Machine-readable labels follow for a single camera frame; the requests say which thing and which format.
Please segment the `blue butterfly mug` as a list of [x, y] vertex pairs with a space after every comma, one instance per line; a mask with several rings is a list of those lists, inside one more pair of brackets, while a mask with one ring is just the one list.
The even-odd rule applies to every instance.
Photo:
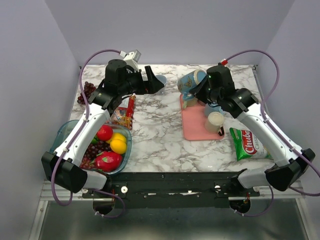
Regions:
[[190, 101], [195, 97], [190, 93], [190, 90], [195, 88], [197, 85], [201, 83], [201, 81], [205, 78], [207, 73], [204, 70], [196, 69], [184, 76], [182, 76], [177, 81], [178, 91], [182, 95], [183, 101]]

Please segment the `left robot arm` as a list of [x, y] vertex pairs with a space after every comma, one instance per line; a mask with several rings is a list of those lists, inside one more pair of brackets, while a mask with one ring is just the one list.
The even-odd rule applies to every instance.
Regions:
[[105, 174], [84, 170], [80, 165], [92, 139], [122, 103], [123, 97], [155, 94], [164, 87], [149, 65], [144, 69], [146, 80], [141, 70], [133, 69], [124, 60], [112, 59], [108, 62], [104, 79], [89, 97], [82, 118], [53, 153], [45, 152], [41, 158], [53, 191], [55, 186], [60, 186], [72, 193], [93, 189], [101, 198], [110, 194], [111, 185]]

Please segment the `grey-blue mug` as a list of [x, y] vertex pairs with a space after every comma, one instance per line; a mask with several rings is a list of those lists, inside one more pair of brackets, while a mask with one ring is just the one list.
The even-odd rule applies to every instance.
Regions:
[[165, 93], [165, 89], [166, 89], [167, 78], [164, 75], [161, 75], [161, 74], [156, 75], [156, 77], [163, 84], [163, 88], [161, 88], [157, 92], [157, 94], [158, 95], [163, 95]]

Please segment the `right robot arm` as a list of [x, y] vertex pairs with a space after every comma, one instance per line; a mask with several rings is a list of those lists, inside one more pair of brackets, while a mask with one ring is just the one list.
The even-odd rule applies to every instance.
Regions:
[[189, 93], [203, 103], [216, 102], [223, 111], [244, 124], [272, 156], [273, 166], [244, 169], [232, 177], [230, 191], [234, 195], [241, 196], [258, 186], [271, 186], [284, 192], [314, 160], [315, 153], [287, 137], [265, 114], [250, 90], [235, 88], [228, 67], [219, 64], [208, 68], [204, 79]]

